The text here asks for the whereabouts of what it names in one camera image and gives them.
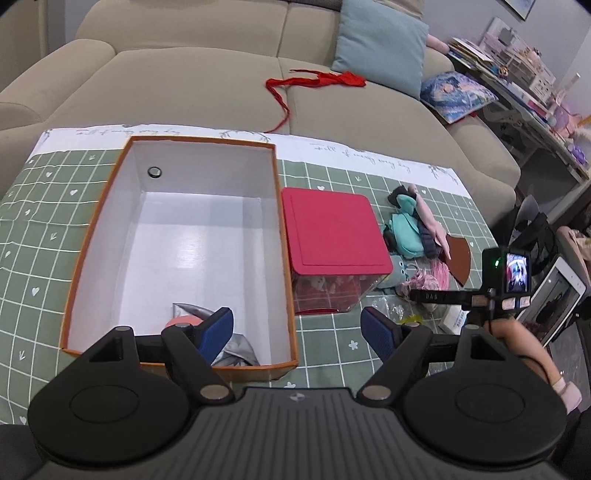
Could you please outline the right hand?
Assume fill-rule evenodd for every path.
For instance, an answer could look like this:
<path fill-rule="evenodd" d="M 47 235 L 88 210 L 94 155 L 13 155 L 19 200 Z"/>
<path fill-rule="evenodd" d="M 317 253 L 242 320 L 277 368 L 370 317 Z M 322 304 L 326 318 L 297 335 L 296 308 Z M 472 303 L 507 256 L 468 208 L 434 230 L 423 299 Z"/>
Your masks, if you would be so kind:
<path fill-rule="evenodd" d="M 582 401 L 579 388 L 564 379 L 550 354 L 522 323 L 514 318 L 497 319 L 487 322 L 486 329 L 552 387 L 568 414 L 579 407 Z"/>

